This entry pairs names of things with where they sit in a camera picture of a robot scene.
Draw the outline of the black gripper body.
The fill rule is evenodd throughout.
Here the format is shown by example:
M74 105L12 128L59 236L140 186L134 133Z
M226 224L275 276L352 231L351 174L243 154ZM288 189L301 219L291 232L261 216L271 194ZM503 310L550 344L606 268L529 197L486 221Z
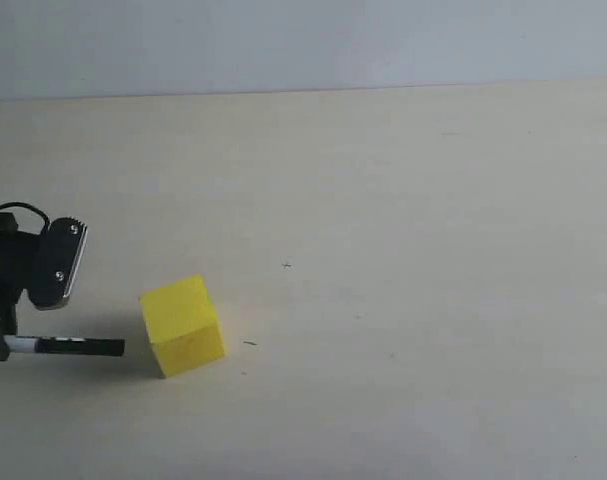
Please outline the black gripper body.
M15 216L0 212L0 360L7 360L10 348L6 336L18 332L16 305L30 280L38 236L19 230Z

